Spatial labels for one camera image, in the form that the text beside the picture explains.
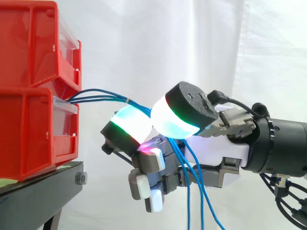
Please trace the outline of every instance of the black cable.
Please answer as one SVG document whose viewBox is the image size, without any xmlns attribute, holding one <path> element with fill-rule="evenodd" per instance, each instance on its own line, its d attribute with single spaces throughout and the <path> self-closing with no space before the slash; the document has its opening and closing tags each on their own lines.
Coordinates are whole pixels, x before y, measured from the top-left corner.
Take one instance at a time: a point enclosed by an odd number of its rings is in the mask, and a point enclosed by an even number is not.
<svg viewBox="0 0 307 230">
<path fill-rule="evenodd" d="M 262 116 L 260 116 L 256 112 L 254 112 L 251 108 L 249 108 L 247 105 L 243 104 L 240 101 L 229 98 L 229 99 L 227 99 L 227 102 L 240 106 L 241 108 L 245 109 L 247 112 L 249 112 L 250 114 L 252 114 L 256 118 L 262 118 Z"/>
<path fill-rule="evenodd" d="M 274 189 L 270 186 L 269 182 L 264 178 L 263 175 L 259 174 L 265 185 L 268 187 L 268 189 L 274 194 Z"/>
<path fill-rule="evenodd" d="M 274 194 L 274 189 L 270 186 L 269 182 L 264 178 L 263 173 L 260 174 L 260 177 L 263 180 L 263 182 L 265 183 L 265 185 L 268 187 L 268 189 Z M 296 210 L 294 208 L 290 207 L 290 205 L 288 205 L 283 199 L 281 199 L 280 202 L 283 205 L 285 205 L 286 208 L 289 209 L 291 212 L 296 212 Z"/>
<path fill-rule="evenodd" d="M 260 175 L 261 175 L 261 176 L 264 176 L 264 177 L 267 178 L 269 181 L 271 181 L 271 182 L 273 182 L 273 183 L 276 183 L 276 180 L 274 180 L 273 178 L 271 178 L 271 177 L 268 176 L 267 174 L 261 173 Z"/>
<path fill-rule="evenodd" d="M 129 160 L 127 157 L 123 156 L 122 154 L 120 154 L 120 153 L 117 152 L 117 151 L 113 151 L 113 153 L 114 153 L 115 155 L 117 155 L 118 157 L 122 158 L 122 159 L 123 159 L 125 162 L 127 162 L 129 165 L 133 166 L 132 161 Z"/>
<path fill-rule="evenodd" d="M 302 199 L 300 199 L 299 197 L 297 197 L 296 195 L 294 195 L 293 193 L 291 193 L 290 191 L 288 191 L 288 194 L 293 197 L 295 200 L 297 200 L 298 202 L 302 202 Z"/>
<path fill-rule="evenodd" d="M 290 221 L 292 224 L 294 224 L 296 227 L 298 227 L 299 229 L 302 230 L 307 230 L 307 227 L 305 227 L 304 225 L 301 225 L 300 223 L 298 223 L 296 220 L 294 220 L 283 208 L 283 206 L 281 205 L 281 198 L 276 198 L 276 205 L 278 207 L 278 209 L 280 210 L 280 212 L 282 213 L 282 215 L 288 220 Z"/>
<path fill-rule="evenodd" d="M 300 186 L 299 184 L 296 184 L 296 183 L 293 183 L 293 182 L 289 182 L 289 183 L 290 183 L 290 185 L 289 185 L 290 187 L 297 188 L 297 189 L 299 189 L 302 192 L 307 194 L 307 189 L 304 188 L 303 186 Z"/>
</svg>

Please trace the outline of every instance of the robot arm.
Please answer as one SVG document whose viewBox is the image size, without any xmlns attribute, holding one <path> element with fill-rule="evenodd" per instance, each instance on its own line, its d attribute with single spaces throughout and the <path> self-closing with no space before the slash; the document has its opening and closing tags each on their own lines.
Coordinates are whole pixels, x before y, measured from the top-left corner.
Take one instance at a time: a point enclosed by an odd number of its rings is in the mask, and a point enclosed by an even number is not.
<svg viewBox="0 0 307 230">
<path fill-rule="evenodd" d="M 226 102 L 236 103 L 244 109 L 217 106 Z M 181 122 L 183 128 L 175 135 L 195 133 L 187 138 L 187 142 L 201 164 L 201 172 L 196 167 L 194 169 L 197 174 L 203 174 L 205 186 L 222 188 L 231 181 L 228 180 L 229 175 L 239 175 L 241 167 L 260 174 L 274 192 L 280 210 L 280 203 L 284 204 L 282 197 L 291 195 L 291 186 L 307 192 L 305 188 L 288 181 L 290 176 L 302 177 L 307 172 L 306 123 L 272 119 L 266 107 L 260 103 L 249 109 L 220 92 L 213 91 L 206 95 L 191 85 L 177 85 L 158 103 L 173 106 L 173 111 L 167 109 L 168 115 L 174 113 L 185 118 L 186 122 Z M 163 120 L 164 117 L 157 115 L 156 111 L 152 109 L 152 119 L 158 117 Z M 168 120 L 163 120 L 163 124 L 174 128 L 176 119 L 168 117 Z M 154 127 L 158 127 L 162 134 L 165 131 L 163 126 Z M 135 200 L 145 200 L 148 212 L 161 211 L 165 195 L 175 191 L 178 186 L 187 186 L 183 170 L 166 137 L 159 135 L 137 145 L 134 140 L 127 141 L 126 136 L 116 138 L 115 132 L 108 135 L 105 128 L 102 134 L 106 137 L 104 151 L 110 154 L 117 147 L 116 150 L 123 150 L 131 157 L 135 168 L 129 174 L 131 194 Z M 194 162 L 183 142 L 176 142 L 188 161 Z M 301 200 L 300 204 L 300 210 L 291 210 L 292 217 L 307 225 L 307 201 Z M 301 229 L 306 228 L 298 222 L 292 223 Z"/>
</svg>

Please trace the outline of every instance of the black connector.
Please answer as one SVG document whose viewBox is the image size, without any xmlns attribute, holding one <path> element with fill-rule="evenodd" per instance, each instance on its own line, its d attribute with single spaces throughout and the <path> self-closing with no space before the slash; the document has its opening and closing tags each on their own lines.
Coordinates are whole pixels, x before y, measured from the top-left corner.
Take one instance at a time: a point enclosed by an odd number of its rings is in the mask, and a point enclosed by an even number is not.
<svg viewBox="0 0 307 230">
<path fill-rule="evenodd" d="M 271 179 L 270 179 L 270 186 L 275 186 L 277 180 L 278 180 L 277 177 L 271 176 Z"/>
<path fill-rule="evenodd" d="M 111 155 L 111 153 L 114 151 L 114 149 L 112 147 L 110 147 L 108 144 L 103 144 L 103 146 L 101 146 L 101 149 L 107 155 Z"/>
<path fill-rule="evenodd" d="M 286 197 L 289 195 L 289 186 L 287 185 L 286 188 L 280 188 L 275 185 L 274 195 L 278 198 Z"/>
<path fill-rule="evenodd" d="M 267 107 L 262 103 L 254 103 L 251 109 L 255 113 L 259 114 L 259 116 L 270 117 Z"/>
<path fill-rule="evenodd" d="M 296 213 L 292 214 L 292 217 L 302 223 L 303 225 L 307 225 L 307 213 L 303 210 L 298 210 Z"/>
<path fill-rule="evenodd" d="M 211 93 L 209 93 L 207 98 L 213 106 L 216 106 L 217 104 L 225 104 L 229 101 L 228 96 L 217 90 L 213 90 Z"/>
</svg>

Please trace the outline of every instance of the cable bundle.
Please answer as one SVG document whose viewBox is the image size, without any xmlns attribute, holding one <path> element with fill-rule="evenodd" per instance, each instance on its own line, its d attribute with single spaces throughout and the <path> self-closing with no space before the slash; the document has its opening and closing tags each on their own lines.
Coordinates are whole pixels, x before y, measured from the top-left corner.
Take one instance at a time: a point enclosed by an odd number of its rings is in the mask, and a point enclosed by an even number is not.
<svg viewBox="0 0 307 230">
<path fill-rule="evenodd" d="M 261 173 L 260 174 L 260 177 L 261 179 L 263 180 L 263 182 L 265 183 L 265 185 L 267 186 L 267 188 L 274 194 L 274 189 L 272 188 L 272 186 L 275 185 L 276 183 L 276 178 L 272 178 L 270 176 L 268 176 L 267 174 L 264 174 L 264 173 Z M 293 188 L 296 188 L 298 190 L 301 190 L 302 192 L 306 193 L 307 194 L 307 189 L 300 186 L 299 184 L 295 184 L 291 181 L 287 181 L 287 184 L 288 184 L 288 189 L 290 187 L 293 187 Z M 292 192 L 290 191 L 287 191 L 288 194 L 293 197 L 295 200 L 297 200 L 300 204 L 304 204 L 306 205 L 306 201 L 303 200 L 303 199 L 300 199 L 298 198 L 296 195 L 294 195 Z M 294 224 L 296 227 L 298 227 L 299 229 L 302 229 L 302 230 L 307 230 L 307 227 L 300 224 L 297 220 L 295 220 L 293 217 L 291 217 L 286 211 L 285 209 L 283 208 L 283 206 L 281 204 L 283 204 L 287 209 L 289 209 L 291 211 L 291 213 L 293 214 L 296 214 L 297 213 L 297 210 L 295 208 L 292 208 L 290 207 L 290 205 L 288 205 L 282 198 L 280 197 L 276 197 L 275 198 L 275 202 L 276 202 L 276 205 L 279 209 L 279 211 L 282 213 L 282 215 L 288 220 L 290 221 L 292 224 Z"/>
<path fill-rule="evenodd" d="M 82 94 L 82 93 L 85 93 L 85 92 L 102 92 L 102 93 L 106 93 L 108 95 L 96 95 L 96 96 L 87 96 L 87 97 L 79 97 L 79 98 L 76 98 L 76 96 Z M 126 104 L 130 104 L 132 106 L 134 106 L 135 108 L 139 109 L 140 111 L 142 111 L 144 114 L 146 114 L 147 116 L 150 117 L 150 113 L 151 113 L 151 109 L 147 108 L 147 107 L 144 107 L 138 103 L 136 103 L 135 101 L 133 100 L 130 100 L 129 98 L 127 97 L 124 97 L 122 95 L 119 95 L 119 94 L 116 94 L 116 93 L 113 93 L 113 92 L 109 92 L 109 91 L 105 91 L 105 90 L 101 90 L 101 89 L 88 89 L 88 90 L 83 90 L 77 94 L 75 94 L 74 96 L 72 96 L 70 99 L 67 100 L 67 102 L 69 103 L 72 103 L 72 104 L 79 104 L 79 103 L 89 103 L 89 102 L 103 102 L 103 101 L 109 101 L 109 102 L 122 102 L 122 103 L 126 103 Z M 194 154 L 194 152 L 192 151 L 192 149 L 190 148 L 190 146 L 188 145 L 188 143 L 184 141 L 184 144 L 185 146 L 188 148 L 188 150 L 191 152 L 195 162 L 196 162 L 196 165 L 197 165 L 197 168 L 198 168 L 198 171 L 200 173 L 199 175 L 199 178 L 197 176 L 197 174 L 195 173 L 194 169 L 192 168 L 192 166 L 190 165 L 190 163 L 187 161 L 187 159 L 184 157 L 184 155 L 182 154 L 182 152 L 180 151 L 178 145 L 176 144 L 175 140 L 172 139 L 172 138 L 167 138 L 169 144 L 171 145 L 174 153 L 176 154 L 180 164 L 181 164 L 181 167 L 182 167 L 182 170 L 183 170 L 183 173 L 184 173 L 184 177 L 185 177 L 185 180 L 186 180 L 186 184 L 187 184 L 187 188 L 188 188 L 188 230 L 190 230 L 190 183 L 189 183 L 189 175 L 188 175 L 188 171 L 185 167 L 185 164 L 187 165 L 187 167 L 189 168 L 189 171 L 192 173 L 192 175 L 195 177 L 195 180 L 196 180 L 196 183 L 199 187 L 199 190 L 200 190 L 200 194 L 201 194 L 201 229 L 203 230 L 204 229 L 204 215 L 203 215 L 203 195 L 205 196 L 206 198 L 206 201 L 207 201 L 207 204 L 209 206 L 209 209 L 213 215 L 213 218 L 214 220 L 216 221 L 216 223 L 220 226 L 221 229 L 225 230 L 225 228 L 222 226 L 222 224 L 220 223 L 220 221 L 218 220 L 218 218 L 216 217 L 215 215 L 215 212 L 213 210 L 213 207 L 209 201 L 209 197 L 205 191 L 205 187 L 204 187 L 204 183 L 203 183 L 203 177 L 202 177 L 202 173 L 201 173 L 201 166 L 198 162 L 198 159 L 196 157 L 196 155 Z M 117 153 L 117 155 L 121 158 L 126 158 L 124 156 L 120 156 L 121 154 L 120 153 Z"/>
</svg>

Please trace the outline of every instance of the red storage bin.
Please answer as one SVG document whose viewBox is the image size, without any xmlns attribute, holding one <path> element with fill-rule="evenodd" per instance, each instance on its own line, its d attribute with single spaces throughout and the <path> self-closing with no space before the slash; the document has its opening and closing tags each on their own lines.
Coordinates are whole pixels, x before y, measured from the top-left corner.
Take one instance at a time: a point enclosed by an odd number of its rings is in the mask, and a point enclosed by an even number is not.
<svg viewBox="0 0 307 230">
<path fill-rule="evenodd" d="M 0 89 L 0 178 L 23 181 L 78 157 L 79 107 L 46 88 Z"/>
<path fill-rule="evenodd" d="M 0 87 L 81 90 L 81 43 L 52 1 L 0 0 Z"/>
</svg>

